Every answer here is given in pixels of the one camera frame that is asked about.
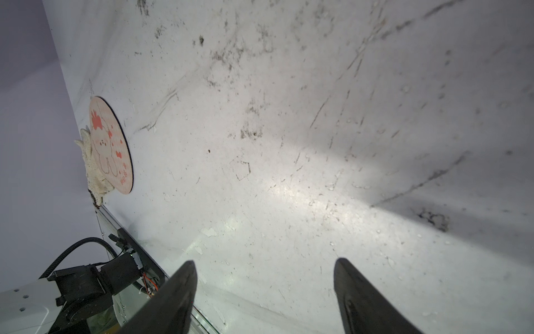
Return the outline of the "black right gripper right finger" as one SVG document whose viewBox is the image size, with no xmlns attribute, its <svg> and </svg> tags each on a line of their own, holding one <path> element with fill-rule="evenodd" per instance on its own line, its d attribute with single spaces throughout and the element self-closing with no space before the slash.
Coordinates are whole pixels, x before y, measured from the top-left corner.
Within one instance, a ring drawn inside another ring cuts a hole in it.
<svg viewBox="0 0 534 334">
<path fill-rule="evenodd" d="M 334 269 L 343 328 L 346 333 L 420 333 L 346 258 Z"/>
</svg>

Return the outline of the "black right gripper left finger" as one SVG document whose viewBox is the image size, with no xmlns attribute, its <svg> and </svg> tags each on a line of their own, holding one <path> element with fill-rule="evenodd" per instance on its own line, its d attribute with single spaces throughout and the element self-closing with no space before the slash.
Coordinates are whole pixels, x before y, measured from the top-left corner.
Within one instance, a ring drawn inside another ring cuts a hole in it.
<svg viewBox="0 0 534 334">
<path fill-rule="evenodd" d="M 189 260 L 163 284 L 156 295 L 119 332 L 125 334 L 188 333 L 196 291 L 196 266 L 194 261 Z"/>
</svg>

